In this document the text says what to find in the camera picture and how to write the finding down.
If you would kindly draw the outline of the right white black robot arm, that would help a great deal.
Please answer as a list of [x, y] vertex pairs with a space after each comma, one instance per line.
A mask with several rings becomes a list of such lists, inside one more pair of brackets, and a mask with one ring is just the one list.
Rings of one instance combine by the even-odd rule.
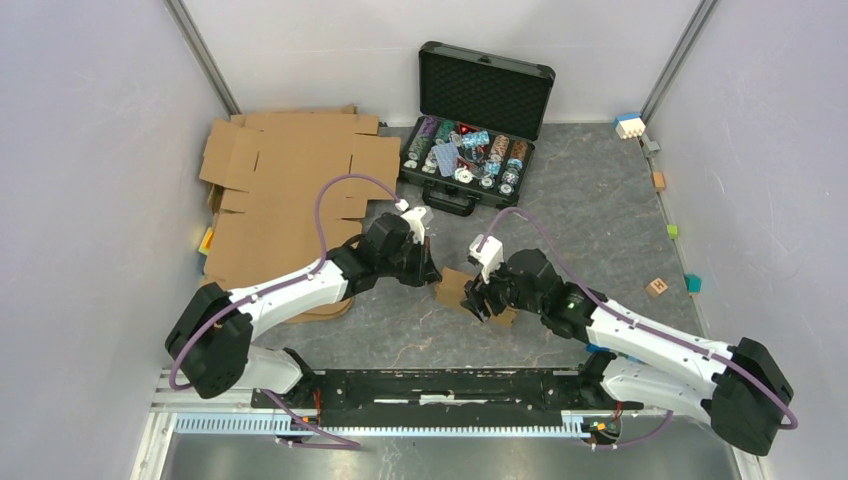
[[788, 412], [794, 391], [762, 343], [700, 338], [639, 315], [563, 280], [539, 249], [505, 258], [489, 240], [472, 244], [468, 259], [481, 271], [461, 304], [479, 320], [506, 308], [526, 311], [555, 335], [599, 348], [577, 382], [585, 405], [613, 400], [669, 410], [757, 456], [770, 452], [779, 431], [796, 427]]

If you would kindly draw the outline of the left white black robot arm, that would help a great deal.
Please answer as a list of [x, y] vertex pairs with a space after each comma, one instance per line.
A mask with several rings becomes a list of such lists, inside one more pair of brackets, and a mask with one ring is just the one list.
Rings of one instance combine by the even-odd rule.
[[410, 287], [440, 281], [426, 235], [432, 218], [423, 206], [387, 213], [301, 270], [229, 291], [215, 282], [199, 287], [164, 343], [174, 360], [172, 389], [192, 389], [202, 399], [233, 387], [268, 389], [290, 407], [306, 405], [314, 381], [294, 354], [255, 340], [309, 310], [367, 292], [382, 278]]

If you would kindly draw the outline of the brown cardboard box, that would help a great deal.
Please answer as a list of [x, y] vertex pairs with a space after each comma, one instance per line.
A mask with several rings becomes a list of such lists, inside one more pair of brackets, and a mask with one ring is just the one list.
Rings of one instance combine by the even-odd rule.
[[[466, 308], [461, 305], [461, 301], [465, 298], [465, 284], [473, 279], [471, 275], [465, 272], [457, 271], [449, 267], [443, 267], [441, 270], [442, 280], [436, 284], [435, 298], [440, 304], [455, 310], [466, 317], [476, 320], [476, 317]], [[506, 308], [499, 315], [492, 315], [488, 323], [499, 325], [505, 329], [513, 326], [517, 318], [517, 311], [512, 308]]]

